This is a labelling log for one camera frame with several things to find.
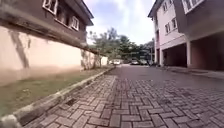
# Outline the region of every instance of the cream wall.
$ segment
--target cream wall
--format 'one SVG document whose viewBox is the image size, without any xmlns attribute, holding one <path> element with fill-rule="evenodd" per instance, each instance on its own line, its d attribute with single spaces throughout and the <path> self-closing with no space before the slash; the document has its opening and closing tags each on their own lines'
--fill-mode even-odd
<svg viewBox="0 0 224 128">
<path fill-rule="evenodd" d="M 167 3 L 167 11 L 163 11 L 163 4 L 164 2 Z M 159 27 L 159 40 L 160 40 L 160 45 L 163 45 L 165 43 L 168 43 L 176 38 L 181 37 L 183 34 L 179 33 L 177 29 L 172 28 L 172 19 L 176 17 L 175 14 L 175 8 L 174 5 L 170 5 L 168 3 L 168 0 L 164 0 L 163 3 L 161 4 L 160 8 L 157 11 L 157 18 L 158 18 L 158 27 Z M 165 25 L 167 23 L 170 23 L 171 27 L 171 32 L 166 34 L 166 29 Z"/>
<path fill-rule="evenodd" d="M 0 85 L 32 76 L 105 66 L 108 59 L 3 26 L 0 26 L 0 45 Z"/>
</svg>

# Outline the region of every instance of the street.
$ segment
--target street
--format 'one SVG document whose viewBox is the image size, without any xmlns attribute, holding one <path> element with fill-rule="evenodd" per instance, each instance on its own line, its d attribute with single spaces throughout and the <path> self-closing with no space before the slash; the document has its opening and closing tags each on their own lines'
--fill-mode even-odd
<svg viewBox="0 0 224 128">
<path fill-rule="evenodd" d="M 26 128 L 224 128 L 224 81 L 121 65 Z"/>
</svg>

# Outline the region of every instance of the sky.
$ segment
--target sky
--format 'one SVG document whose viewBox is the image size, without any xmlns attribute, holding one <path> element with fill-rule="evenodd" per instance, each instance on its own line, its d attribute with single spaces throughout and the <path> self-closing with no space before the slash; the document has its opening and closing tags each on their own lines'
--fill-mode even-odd
<svg viewBox="0 0 224 128">
<path fill-rule="evenodd" d="M 154 37 L 153 22 L 148 13 L 155 0 L 84 0 L 94 19 L 87 31 L 97 34 L 113 27 L 136 44 L 144 44 Z"/>
</svg>

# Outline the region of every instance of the green foliage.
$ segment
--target green foliage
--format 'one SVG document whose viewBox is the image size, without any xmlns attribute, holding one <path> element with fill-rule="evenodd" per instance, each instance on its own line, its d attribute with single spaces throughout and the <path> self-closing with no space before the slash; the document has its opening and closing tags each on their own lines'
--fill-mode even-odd
<svg viewBox="0 0 224 128">
<path fill-rule="evenodd" d="M 127 36 L 118 35 L 114 28 L 109 29 L 99 36 L 93 32 L 90 32 L 90 34 L 94 40 L 94 45 L 90 47 L 97 50 L 100 54 L 108 56 L 109 59 L 140 59 L 140 56 L 148 54 L 148 50 L 154 45 L 154 42 L 151 41 L 138 46 L 134 42 L 131 42 Z"/>
</svg>

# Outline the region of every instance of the pillar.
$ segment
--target pillar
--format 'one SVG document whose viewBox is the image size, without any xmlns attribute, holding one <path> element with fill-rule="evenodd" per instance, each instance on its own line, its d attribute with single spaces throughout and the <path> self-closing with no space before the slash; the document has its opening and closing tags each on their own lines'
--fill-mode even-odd
<svg viewBox="0 0 224 128">
<path fill-rule="evenodd" d="M 164 66 L 164 55 L 163 55 L 163 50 L 162 49 L 160 49 L 159 50 L 159 52 L 160 52 L 160 56 L 159 56 L 159 58 L 160 58 L 160 62 L 159 62 L 159 64 L 161 65 L 161 66 Z"/>
<path fill-rule="evenodd" d="M 158 53 L 157 53 L 157 48 L 156 47 L 155 47 L 154 51 L 155 51 L 154 62 L 158 64 L 159 63 L 159 62 L 157 62 L 157 60 L 158 60 Z"/>
<path fill-rule="evenodd" d="M 190 68 L 192 67 L 192 60 L 191 60 L 191 55 L 192 55 L 192 46 L 190 40 L 186 36 L 186 41 L 187 41 L 187 67 Z"/>
</svg>

